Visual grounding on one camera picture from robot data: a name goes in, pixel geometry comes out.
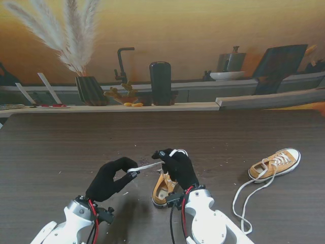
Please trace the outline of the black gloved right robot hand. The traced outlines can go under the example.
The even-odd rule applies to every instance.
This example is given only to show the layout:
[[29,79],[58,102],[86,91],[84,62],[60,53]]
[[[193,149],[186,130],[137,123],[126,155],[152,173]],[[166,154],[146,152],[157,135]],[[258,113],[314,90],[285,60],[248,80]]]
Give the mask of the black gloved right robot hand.
[[191,159],[185,150],[171,148],[157,150],[152,158],[163,161],[161,167],[164,174],[168,174],[170,179],[176,181],[183,190],[191,186],[199,186]]

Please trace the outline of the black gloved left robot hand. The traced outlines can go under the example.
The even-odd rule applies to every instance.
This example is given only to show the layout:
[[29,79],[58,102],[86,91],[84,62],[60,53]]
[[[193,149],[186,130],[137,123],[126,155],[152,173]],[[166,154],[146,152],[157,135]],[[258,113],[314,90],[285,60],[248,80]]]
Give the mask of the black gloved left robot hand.
[[[104,164],[96,174],[90,186],[86,190],[85,197],[92,202],[103,202],[108,200],[115,193],[120,192],[135,176],[127,173],[131,168],[137,168],[138,164],[127,157],[119,158]],[[117,171],[123,170],[126,174],[114,181]]]

